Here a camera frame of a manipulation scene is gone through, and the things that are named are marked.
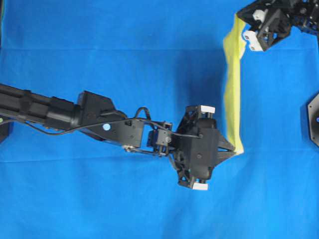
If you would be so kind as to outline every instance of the yellow towel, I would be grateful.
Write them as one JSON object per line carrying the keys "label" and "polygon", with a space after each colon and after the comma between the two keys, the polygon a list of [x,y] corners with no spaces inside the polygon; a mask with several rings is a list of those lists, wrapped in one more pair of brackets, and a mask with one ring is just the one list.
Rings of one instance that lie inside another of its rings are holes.
{"label": "yellow towel", "polygon": [[245,22],[235,15],[231,32],[224,38],[224,51],[228,64],[227,84],[224,94],[228,141],[235,146],[237,154],[244,152],[240,139],[240,59],[246,42],[242,39]]}

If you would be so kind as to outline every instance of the blue dot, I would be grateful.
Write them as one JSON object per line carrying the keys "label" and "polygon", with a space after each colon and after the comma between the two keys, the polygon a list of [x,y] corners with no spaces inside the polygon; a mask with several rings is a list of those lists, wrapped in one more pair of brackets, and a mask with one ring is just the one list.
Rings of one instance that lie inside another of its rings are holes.
{"label": "blue dot", "polygon": [[109,131],[111,129],[111,125],[109,123],[106,123],[106,124],[103,125],[103,129],[105,131]]}

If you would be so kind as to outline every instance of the black mechanical part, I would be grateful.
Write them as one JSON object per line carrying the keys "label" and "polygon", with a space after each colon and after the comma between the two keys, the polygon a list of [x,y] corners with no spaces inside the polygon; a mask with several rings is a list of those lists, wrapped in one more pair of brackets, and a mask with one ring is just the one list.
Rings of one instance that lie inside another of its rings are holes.
{"label": "black mechanical part", "polygon": [[310,138],[319,146],[319,95],[307,105],[307,108]]}
{"label": "black mechanical part", "polygon": [[292,26],[312,35],[319,33],[318,0],[257,0],[237,15],[251,25],[250,33],[247,31],[244,36],[252,50],[268,50],[288,37]]}
{"label": "black mechanical part", "polygon": [[174,168],[178,184],[193,189],[205,189],[212,170],[224,160],[234,156],[235,148],[217,130],[213,111],[203,111],[201,106],[187,107],[177,132],[198,134],[200,139],[174,138]]}
{"label": "black mechanical part", "polygon": [[[177,170],[179,185],[207,190],[206,182],[214,167],[235,155],[234,146],[217,130],[214,110],[208,106],[187,107],[177,132],[173,132],[171,123],[152,121],[145,107],[128,118],[115,109],[111,99],[87,91],[74,104],[0,84],[0,142],[9,135],[9,124],[3,123],[12,120],[49,135],[77,129],[98,141],[120,145],[127,152],[168,156]],[[138,118],[141,111],[146,118]],[[50,133],[34,123],[63,131]],[[152,127],[147,142],[152,151],[140,149],[146,124]]]}

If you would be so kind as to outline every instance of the screw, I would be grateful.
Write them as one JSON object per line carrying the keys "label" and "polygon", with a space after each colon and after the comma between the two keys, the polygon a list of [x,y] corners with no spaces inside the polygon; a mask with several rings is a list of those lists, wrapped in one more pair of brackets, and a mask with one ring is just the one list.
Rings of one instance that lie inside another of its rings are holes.
{"label": "screw", "polygon": [[304,7],[300,9],[301,14],[305,14],[306,12],[307,12],[307,9],[305,9]]}
{"label": "screw", "polygon": [[170,143],[170,142],[171,142],[171,137],[167,136],[167,137],[165,138],[165,141],[166,141],[166,143]]}

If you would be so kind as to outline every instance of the blue cloth surface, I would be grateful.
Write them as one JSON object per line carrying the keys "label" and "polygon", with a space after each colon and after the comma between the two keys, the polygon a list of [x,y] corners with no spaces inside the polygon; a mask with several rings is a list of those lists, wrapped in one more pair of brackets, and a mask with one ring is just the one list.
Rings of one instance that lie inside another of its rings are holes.
{"label": "blue cloth surface", "polygon": [[[251,0],[6,0],[0,82],[76,101],[104,95],[133,116],[174,123],[222,102],[223,37]],[[0,239],[315,239],[318,148],[306,103],[318,93],[316,38],[293,30],[242,60],[245,154],[214,169],[208,192],[177,185],[166,158],[79,133],[20,124],[0,145]]]}

